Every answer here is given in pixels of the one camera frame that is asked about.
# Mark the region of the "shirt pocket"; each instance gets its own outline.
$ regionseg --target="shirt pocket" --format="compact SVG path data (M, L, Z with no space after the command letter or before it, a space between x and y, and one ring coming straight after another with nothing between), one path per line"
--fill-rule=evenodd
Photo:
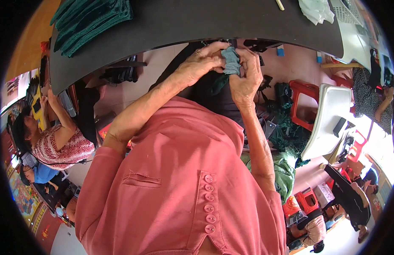
M143 173L131 173L123 177L121 185L136 186L144 188L160 188L162 180L147 176Z

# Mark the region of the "red patterned shirt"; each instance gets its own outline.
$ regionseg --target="red patterned shirt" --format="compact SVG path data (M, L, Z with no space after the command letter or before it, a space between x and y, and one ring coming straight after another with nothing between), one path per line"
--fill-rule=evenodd
M32 153L41 163L46 164L52 169L61 171L70 168L73 166L73 163L88 158L94 152L95 147L92 142L88 141L82 135L79 128L76 128L75 134L70 140L68 140L61 150L57 150L54 133L59 128L61 128L61 124L43 131Z

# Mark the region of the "white plastic basket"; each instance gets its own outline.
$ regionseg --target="white plastic basket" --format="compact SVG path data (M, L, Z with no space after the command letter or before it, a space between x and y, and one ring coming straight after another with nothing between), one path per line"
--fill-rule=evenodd
M344 23L358 24L364 27L363 18L354 3L354 0L330 0L337 19Z

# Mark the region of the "pile of green netting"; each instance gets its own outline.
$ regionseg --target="pile of green netting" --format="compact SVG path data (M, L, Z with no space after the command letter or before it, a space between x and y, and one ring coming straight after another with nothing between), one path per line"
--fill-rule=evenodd
M287 83L277 83L275 86L276 100L267 99L262 94L265 103L262 104L266 111L275 118L272 122L276 128L269 141L279 152L289 152L296 155L295 168L306 165L310 160L302 160L300 154L309 141L311 132L302 126L296 125L291 120L292 90Z
M58 36L54 52L69 58L98 34L133 18L129 0L66 0L51 19Z

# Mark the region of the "stack of green fabric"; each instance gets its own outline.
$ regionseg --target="stack of green fabric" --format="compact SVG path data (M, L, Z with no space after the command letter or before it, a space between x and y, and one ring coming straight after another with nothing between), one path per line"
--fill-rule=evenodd
M98 34L133 18L129 0L66 0L51 19L58 36L54 52L69 58Z
M251 171L251 158L248 152L241 154L241 160L248 170ZM292 194L297 157L295 153L290 151L277 152L272 154L272 160L275 171L275 189L281 195L282 204L285 204L288 197Z

